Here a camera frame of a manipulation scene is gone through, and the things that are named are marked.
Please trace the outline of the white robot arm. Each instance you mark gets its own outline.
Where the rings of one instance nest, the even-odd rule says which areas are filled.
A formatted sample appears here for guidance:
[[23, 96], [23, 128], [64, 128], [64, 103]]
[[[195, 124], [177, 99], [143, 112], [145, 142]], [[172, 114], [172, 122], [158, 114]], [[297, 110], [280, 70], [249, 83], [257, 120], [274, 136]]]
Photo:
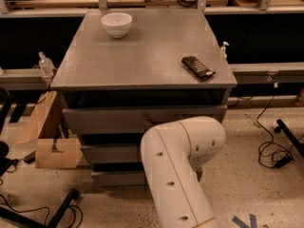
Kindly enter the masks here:
[[221, 123], [204, 116], [159, 124], [144, 133], [142, 164], [161, 228], [220, 228], [197, 172], [225, 141]]

